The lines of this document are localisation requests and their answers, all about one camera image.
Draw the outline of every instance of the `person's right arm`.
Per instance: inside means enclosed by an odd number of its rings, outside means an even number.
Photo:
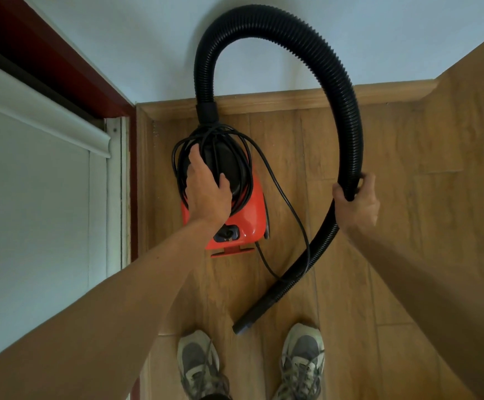
[[[333,186],[336,220],[452,370],[484,398],[484,282],[396,248],[375,229],[379,201],[367,174],[354,201]]]

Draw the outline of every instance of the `foot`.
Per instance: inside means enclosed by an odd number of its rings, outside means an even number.
[[[229,396],[229,381],[219,372],[218,352],[200,329],[179,340],[177,362],[181,383],[190,400],[209,394]]]
[[[273,400],[316,400],[325,363],[320,330],[297,323],[282,348],[282,383]]]

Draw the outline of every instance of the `person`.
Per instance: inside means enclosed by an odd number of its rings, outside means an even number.
[[[190,153],[190,221],[119,273],[0,353],[0,399],[123,399],[130,392],[161,323],[207,242],[229,217],[229,182],[219,185]],[[333,187],[341,229],[418,323],[449,366],[484,398],[484,285],[434,261],[395,248],[375,228],[375,176],[363,175],[353,201]],[[182,338],[178,362],[192,400],[229,397],[211,339]],[[315,400],[325,352],[313,326],[296,324],[283,347],[276,400]]]

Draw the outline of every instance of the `hand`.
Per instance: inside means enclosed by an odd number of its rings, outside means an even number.
[[[229,180],[220,174],[218,187],[212,172],[199,154],[198,144],[190,149],[189,159],[185,190],[189,221],[205,221],[216,233],[231,214],[233,195]]]
[[[375,196],[375,174],[362,174],[362,178],[364,182],[351,202],[346,200],[344,191],[338,183],[332,186],[336,222],[345,234],[349,234],[353,229],[363,233],[369,232],[377,223],[380,202]]]

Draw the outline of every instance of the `vacuum hose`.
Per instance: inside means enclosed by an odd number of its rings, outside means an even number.
[[[198,45],[194,62],[196,109],[200,123],[219,120],[214,102],[214,67],[219,54],[243,38],[270,40],[292,52],[318,79],[334,114],[338,130],[340,167],[338,183],[352,201],[362,168],[362,124],[357,99],[347,72],[325,40],[309,25],[275,7],[247,5],[232,9],[216,19]],[[310,264],[314,265],[338,232],[332,201],[319,231],[310,243]],[[267,309],[277,303],[304,275],[306,250],[233,326],[236,334],[249,328]]]

